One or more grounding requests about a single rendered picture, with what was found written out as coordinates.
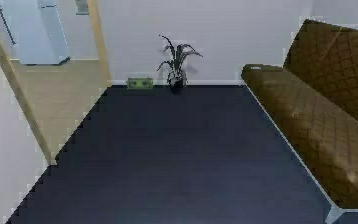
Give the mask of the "white fridge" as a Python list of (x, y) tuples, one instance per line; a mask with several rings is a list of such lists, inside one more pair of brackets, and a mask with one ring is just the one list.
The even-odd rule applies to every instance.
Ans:
[(62, 65), (70, 59), (56, 0), (0, 0), (0, 17), (21, 64)]

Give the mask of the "dark potted house plant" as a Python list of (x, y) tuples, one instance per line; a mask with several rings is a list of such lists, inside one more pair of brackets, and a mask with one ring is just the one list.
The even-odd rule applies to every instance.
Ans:
[(186, 71), (182, 68), (185, 59), (190, 55), (202, 57), (190, 44), (178, 44), (176, 46), (166, 36), (162, 36), (168, 44), (164, 47), (164, 51), (170, 50), (172, 58), (160, 63), (158, 70), (164, 64), (167, 64), (171, 71), (167, 75), (167, 84), (172, 92), (181, 91), (187, 83)]

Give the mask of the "small green box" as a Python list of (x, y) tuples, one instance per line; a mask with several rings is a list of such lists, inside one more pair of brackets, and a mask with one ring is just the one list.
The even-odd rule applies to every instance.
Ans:
[(147, 78), (129, 78), (127, 80), (128, 89), (151, 89), (154, 86), (153, 79)]

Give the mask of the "grey framed wall picture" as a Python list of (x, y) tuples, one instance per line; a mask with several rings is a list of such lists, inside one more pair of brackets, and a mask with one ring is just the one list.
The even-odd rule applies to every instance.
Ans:
[(88, 15), (89, 9), (88, 9), (88, 3), (87, 0), (75, 0), (76, 3), (76, 14), (77, 15)]

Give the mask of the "brown quilted sofa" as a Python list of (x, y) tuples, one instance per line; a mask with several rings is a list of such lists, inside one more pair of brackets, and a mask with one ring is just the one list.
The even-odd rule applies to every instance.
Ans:
[(241, 78), (328, 199), (325, 223), (358, 213), (358, 29), (306, 19), (282, 66)]

